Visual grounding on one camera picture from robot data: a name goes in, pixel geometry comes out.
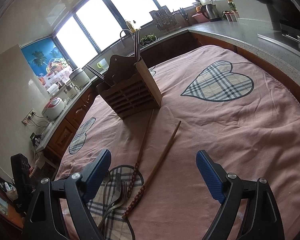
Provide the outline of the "pink plastic basin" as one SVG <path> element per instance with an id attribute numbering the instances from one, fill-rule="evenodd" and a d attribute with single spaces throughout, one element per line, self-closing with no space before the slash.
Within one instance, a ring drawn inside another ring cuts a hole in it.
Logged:
<path id="1" fill-rule="evenodd" d="M 205 17 L 201 12 L 192 15 L 192 18 L 196 20 L 197 23 L 210 22 L 210 20 L 207 17 Z"/>

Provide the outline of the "yellow dish soap bottle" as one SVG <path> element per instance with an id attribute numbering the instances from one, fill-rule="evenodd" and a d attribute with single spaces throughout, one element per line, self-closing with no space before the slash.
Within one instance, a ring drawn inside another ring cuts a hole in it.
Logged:
<path id="1" fill-rule="evenodd" d="M 137 23 L 134 20 L 133 21 L 126 20 L 126 26 L 128 27 L 129 31 L 132 34 L 140 30 L 140 27 L 137 25 Z"/>

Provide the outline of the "metal chopsticks in right slot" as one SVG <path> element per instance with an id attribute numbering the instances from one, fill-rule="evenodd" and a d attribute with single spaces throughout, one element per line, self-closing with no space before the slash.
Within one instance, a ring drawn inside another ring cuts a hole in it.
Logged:
<path id="1" fill-rule="evenodd" d="M 134 57 L 135 57 L 135 62 L 140 61 L 140 30 L 136 29 L 134 33 Z"/>

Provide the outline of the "green handled plastic jug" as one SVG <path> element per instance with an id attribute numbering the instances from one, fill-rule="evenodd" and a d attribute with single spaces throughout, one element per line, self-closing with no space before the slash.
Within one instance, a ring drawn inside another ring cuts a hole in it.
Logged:
<path id="1" fill-rule="evenodd" d="M 105 70 L 109 68 L 109 64 L 107 63 L 106 59 L 102 59 L 97 63 L 97 67 L 100 70 Z"/>

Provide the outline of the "stainless steel electric kettle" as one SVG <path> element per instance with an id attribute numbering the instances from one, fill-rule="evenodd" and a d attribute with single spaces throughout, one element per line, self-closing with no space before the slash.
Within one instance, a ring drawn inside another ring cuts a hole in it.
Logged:
<path id="1" fill-rule="evenodd" d="M 203 5 L 200 9 L 202 15 L 207 18 L 210 22 L 221 21 L 217 8 L 213 4 Z"/>

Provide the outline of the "green labelled bottle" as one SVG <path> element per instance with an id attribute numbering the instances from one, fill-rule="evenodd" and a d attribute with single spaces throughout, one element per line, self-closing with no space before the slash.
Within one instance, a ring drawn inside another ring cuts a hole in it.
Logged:
<path id="1" fill-rule="evenodd" d="M 231 11 L 237 11 L 237 8 L 233 2 L 233 0 L 227 0 L 228 1 L 228 5 Z"/>

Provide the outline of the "wooden utensil holder box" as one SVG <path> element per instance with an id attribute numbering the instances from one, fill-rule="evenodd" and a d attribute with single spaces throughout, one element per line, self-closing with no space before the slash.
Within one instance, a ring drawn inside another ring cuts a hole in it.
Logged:
<path id="1" fill-rule="evenodd" d="M 121 118 L 161 107 L 162 96 L 143 59 L 113 55 L 98 94 Z"/>

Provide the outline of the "metal fork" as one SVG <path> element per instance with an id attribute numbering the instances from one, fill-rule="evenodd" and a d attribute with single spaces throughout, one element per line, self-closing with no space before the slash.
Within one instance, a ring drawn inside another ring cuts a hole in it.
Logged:
<path id="1" fill-rule="evenodd" d="M 113 195 L 114 199 L 110 202 L 110 205 L 108 206 L 106 213 L 103 215 L 101 222 L 98 225 L 98 229 L 101 230 L 102 226 L 107 218 L 107 216 L 116 209 L 117 207 L 121 206 L 125 202 L 125 197 L 127 193 L 127 182 L 124 180 L 120 181 L 120 191 L 119 194 L 117 194 L 118 191 Z"/>
<path id="2" fill-rule="evenodd" d="M 118 191 L 117 194 L 119 194 L 120 181 L 121 181 L 121 174 L 119 172 L 116 172 L 109 187 L 107 187 L 108 183 L 106 183 L 104 187 L 104 193 L 103 193 L 103 215 L 106 213 L 106 210 L 110 205 L 110 202 L 114 199 L 113 195 L 116 193 L 116 191 Z M 102 226 L 101 232 L 104 233 L 104 225 Z"/>

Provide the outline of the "chrome sink faucet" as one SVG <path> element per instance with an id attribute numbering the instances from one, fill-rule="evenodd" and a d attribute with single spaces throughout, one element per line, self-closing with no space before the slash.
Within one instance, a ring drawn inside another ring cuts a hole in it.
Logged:
<path id="1" fill-rule="evenodd" d="M 120 42 L 125 47 L 129 42 L 134 41 L 134 34 L 129 29 L 120 31 Z"/>

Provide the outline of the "wall power outlet strip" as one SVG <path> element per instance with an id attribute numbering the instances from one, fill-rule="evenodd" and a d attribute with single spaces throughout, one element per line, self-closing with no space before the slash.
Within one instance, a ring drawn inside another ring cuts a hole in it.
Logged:
<path id="1" fill-rule="evenodd" d="M 32 118 L 36 115 L 36 111 L 32 108 L 29 113 L 23 118 L 21 121 L 24 126 L 27 126 L 29 122 L 32 120 Z"/>

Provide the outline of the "dark chopsticks in left slot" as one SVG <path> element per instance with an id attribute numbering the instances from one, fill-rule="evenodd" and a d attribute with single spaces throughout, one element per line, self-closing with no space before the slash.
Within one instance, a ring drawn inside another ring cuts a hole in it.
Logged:
<path id="1" fill-rule="evenodd" d="M 106 78 L 103 74 L 99 73 L 98 71 L 96 71 L 92 66 L 90 66 L 89 64 L 86 64 L 85 67 L 91 71 L 94 75 L 96 75 L 99 79 L 101 79 L 104 83 L 106 83 L 108 86 L 113 86 L 114 83 Z"/>

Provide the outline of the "red patterned wooden chopstick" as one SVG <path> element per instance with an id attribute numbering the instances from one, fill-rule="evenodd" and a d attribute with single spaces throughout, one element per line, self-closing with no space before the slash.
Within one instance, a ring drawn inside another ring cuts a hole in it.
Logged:
<path id="1" fill-rule="evenodd" d="M 134 197 L 134 199 L 132 200 L 130 205 L 127 207 L 126 211 L 123 213 L 122 219 L 126 219 L 129 216 L 129 214 L 133 211 L 133 209 L 137 205 L 137 203 L 141 200 L 147 186 L 149 186 L 150 183 L 152 182 L 152 180 L 155 177 L 161 163 L 164 161 L 166 155 L 168 154 L 169 150 L 171 149 L 171 147 L 173 145 L 173 142 L 174 142 L 174 138 L 177 134 L 177 131 L 178 131 L 180 125 L 181 125 L 181 121 L 179 121 L 177 126 L 175 127 L 172 135 L 170 136 L 170 138 L 168 140 L 168 143 L 166 144 L 166 146 L 165 146 L 163 152 L 161 153 L 158 161 L 155 163 L 154 167 L 152 168 L 148 178 L 146 179 L 146 181 L 142 185 L 141 189 L 139 189 L 138 193 L 136 194 L 136 196 Z"/>

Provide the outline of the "pink tablecloth with plaid hearts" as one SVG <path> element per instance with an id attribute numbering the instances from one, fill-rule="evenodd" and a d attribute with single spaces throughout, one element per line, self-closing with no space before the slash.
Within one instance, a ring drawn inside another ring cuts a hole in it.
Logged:
<path id="1" fill-rule="evenodd" d="M 169 138 L 173 145 L 132 213 L 106 219 L 107 239 L 202 239 L 219 209 L 196 166 L 205 150 L 245 180 L 265 178 L 286 239 L 300 231 L 300 104 L 279 81 L 233 51 L 203 46 L 152 69 L 161 107 L 126 119 L 97 97 L 66 150 L 57 179 L 79 172 L 100 150 L 110 174 L 137 193 Z"/>

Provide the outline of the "spice jar set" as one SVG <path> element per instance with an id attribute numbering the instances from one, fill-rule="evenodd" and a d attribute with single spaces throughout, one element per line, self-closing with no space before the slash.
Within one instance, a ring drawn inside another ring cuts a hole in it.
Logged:
<path id="1" fill-rule="evenodd" d="M 224 18 L 227 19 L 228 22 L 238 22 L 239 14 L 237 11 L 223 11 Z"/>

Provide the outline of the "red white rice cooker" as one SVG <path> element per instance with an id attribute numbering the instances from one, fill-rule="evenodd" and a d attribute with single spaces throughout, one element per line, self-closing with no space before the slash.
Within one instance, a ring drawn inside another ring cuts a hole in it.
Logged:
<path id="1" fill-rule="evenodd" d="M 42 116 L 49 121 L 54 121 L 60 116 L 64 107 L 65 104 L 62 98 L 53 98 L 43 108 Z"/>

